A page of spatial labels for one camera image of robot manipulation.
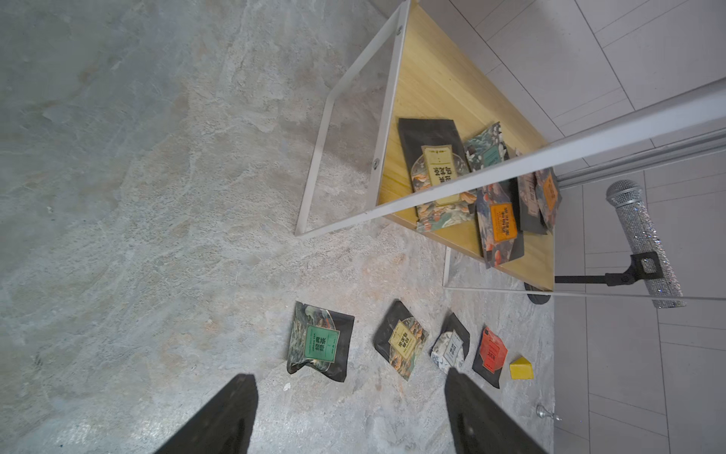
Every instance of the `yellow label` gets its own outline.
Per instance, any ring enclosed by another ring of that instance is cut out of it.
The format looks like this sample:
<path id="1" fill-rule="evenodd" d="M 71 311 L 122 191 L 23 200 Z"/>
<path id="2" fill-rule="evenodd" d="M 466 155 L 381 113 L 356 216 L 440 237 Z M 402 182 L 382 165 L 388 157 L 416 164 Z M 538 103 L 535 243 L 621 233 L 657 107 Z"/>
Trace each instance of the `yellow label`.
<path id="1" fill-rule="evenodd" d="M 494 242 L 512 240 L 517 238 L 517 221 L 511 203 L 492 205 L 492 226 L 494 227 Z"/>
<path id="2" fill-rule="evenodd" d="M 454 166 L 454 153 L 451 145 L 441 147 L 421 147 L 423 152 L 423 160 L 426 162 L 428 169 L 428 178 L 433 186 L 439 186 L 458 177 L 456 167 Z M 448 205 L 449 203 L 461 200 L 459 194 L 450 195 L 449 197 L 440 198 L 436 201 L 437 206 Z"/>
<path id="3" fill-rule="evenodd" d="M 547 207 L 552 211 L 555 209 L 555 203 L 557 203 L 557 188 L 555 182 L 552 180 L 552 173 L 547 177 L 542 185 L 542 192 L 544 192 L 544 199 L 547 201 Z"/>
<path id="4" fill-rule="evenodd" d="M 406 328 L 406 325 L 402 321 L 396 324 L 396 329 L 393 330 L 391 338 L 388 343 L 396 349 L 396 351 L 404 357 L 405 360 L 411 357 L 413 353 L 413 347 L 416 345 L 416 339 L 411 333 L 411 330 Z"/>

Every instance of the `wooden board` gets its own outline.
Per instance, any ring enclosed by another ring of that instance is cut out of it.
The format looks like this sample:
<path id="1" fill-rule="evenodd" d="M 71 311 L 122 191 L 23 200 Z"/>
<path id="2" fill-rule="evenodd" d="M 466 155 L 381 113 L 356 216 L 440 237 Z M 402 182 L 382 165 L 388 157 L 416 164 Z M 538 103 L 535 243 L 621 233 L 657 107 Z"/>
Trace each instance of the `wooden board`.
<path id="1" fill-rule="evenodd" d="M 411 179 L 398 133 L 399 118 L 451 118 L 462 140 L 481 133 L 495 121 L 510 148 L 531 153 L 547 142 L 489 79 L 459 50 L 424 12 L 412 4 L 404 42 L 401 72 L 393 102 L 378 203 L 411 194 Z M 416 228 L 415 208 L 387 216 Z M 476 221 L 453 225 L 427 237 L 475 259 L 483 260 Z M 524 256 L 497 267 L 536 287 L 554 288 L 554 238 L 525 234 Z"/>

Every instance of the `orange label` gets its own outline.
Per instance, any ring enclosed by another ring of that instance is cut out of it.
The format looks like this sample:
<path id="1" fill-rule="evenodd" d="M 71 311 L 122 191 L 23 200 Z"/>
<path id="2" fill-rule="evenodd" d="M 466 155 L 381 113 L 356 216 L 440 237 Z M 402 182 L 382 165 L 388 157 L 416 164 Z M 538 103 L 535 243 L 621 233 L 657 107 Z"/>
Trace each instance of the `orange label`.
<path id="1" fill-rule="evenodd" d="M 494 365 L 497 362 L 497 355 L 499 354 L 499 346 L 494 342 L 489 342 L 489 351 L 486 353 L 484 358 L 484 367 L 491 373 L 494 373 Z"/>
<path id="2" fill-rule="evenodd" d="M 547 177 L 542 185 L 542 192 L 544 192 L 544 199 L 547 200 L 547 207 L 552 211 L 555 209 L 555 203 L 557 203 L 557 188 L 555 182 L 552 180 L 552 173 Z"/>
<path id="3" fill-rule="evenodd" d="M 496 243 L 517 238 L 517 221 L 511 203 L 492 205 L 492 226 L 494 227 L 494 241 Z"/>

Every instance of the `microphone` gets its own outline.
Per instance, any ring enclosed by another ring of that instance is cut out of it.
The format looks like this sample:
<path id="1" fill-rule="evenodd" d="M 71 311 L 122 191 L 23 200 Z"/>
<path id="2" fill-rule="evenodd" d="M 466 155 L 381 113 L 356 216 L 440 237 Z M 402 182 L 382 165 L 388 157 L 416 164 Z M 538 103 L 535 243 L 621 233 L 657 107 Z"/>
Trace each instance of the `microphone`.
<path id="1" fill-rule="evenodd" d="M 653 221 L 648 216 L 648 208 L 641 197 L 643 189 L 638 183 L 622 179 L 614 182 L 608 188 L 608 202 L 615 207 L 615 212 L 620 218 L 620 223 L 625 231 L 625 236 L 630 243 L 630 250 L 633 254 L 644 252 L 655 252 L 661 262 L 663 277 L 660 279 L 646 279 L 645 286 L 652 296 L 683 296 L 678 279 L 673 273 L 673 267 L 666 257 L 661 245 L 661 239 L 656 234 Z M 642 259 L 642 266 L 646 272 L 656 271 L 655 261 Z M 653 306 L 662 309 L 664 307 L 682 307 L 685 302 L 671 299 L 654 299 Z"/>

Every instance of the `black tea package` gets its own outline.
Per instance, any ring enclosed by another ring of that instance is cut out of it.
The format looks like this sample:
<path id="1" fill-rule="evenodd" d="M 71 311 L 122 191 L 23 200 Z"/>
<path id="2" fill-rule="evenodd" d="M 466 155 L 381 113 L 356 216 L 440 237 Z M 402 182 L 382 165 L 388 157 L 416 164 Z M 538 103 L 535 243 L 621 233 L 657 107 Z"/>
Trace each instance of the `black tea package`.
<path id="1" fill-rule="evenodd" d="M 431 359 L 445 373 L 450 368 L 461 370 L 469 354 L 469 331 L 451 313 L 441 327 L 441 334 L 431 349 Z"/>
<path id="2" fill-rule="evenodd" d="M 537 188 L 535 190 L 539 210 L 542 212 L 547 229 L 552 232 L 552 229 L 555 228 L 557 209 L 562 201 L 560 185 L 557 183 L 555 170 L 552 167 L 538 170 L 534 172 L 534 175 L 537 177 Z"/>
<path id="3" fill-rule="evenodd" d="M 293 374 L 308 365 L 331 380 L 345 381 L 354 321 L 352 315 L 296 301 L 287 373 Z"/>
<path id="4" fill-rule="evenodd" d="M 397 299 L 375 331 L 373 346 L 408 381 L 427 338 L 426 330 Z"/>
<path id="5" fill-rule="evenodd" d="M 490 385 L 499 389 L 499 377 L 502 375 L 507 353 L 507 347 L 504 346 L 502 339 L 485 325 L 481 331 L 479 350 L 476 352 L 471 368 Z"/>
<path id="6" fill-rule="evenodd" d="M 472 171 L 509 159 L 499 123 L 466 142 L 466 157 Z M 524 235 L 519 232 L 520 211 L 516 178 L 477 190 L 476 218 L 487 269 L 524 255 Z"/>
<path id="7" fill-rule="evenodd" d="M 414 192 L 469 173 L 464 146 L 453 120 L 400 118 L 399 136 Z M 418 232 L 432 232 L 474 219 L 473 192 L 462 192 L 416 207 Z"/>
<path id="8" fill-rule="evenodd" d="M 546 235 L 547 225 L 542 218 L 537 200 L 537 177 L 534 173 L 520 175 L 517 177 L 517 185 L 519 186 L 519 219 L 521 220 L 519 227 L 524 232 Z"/>

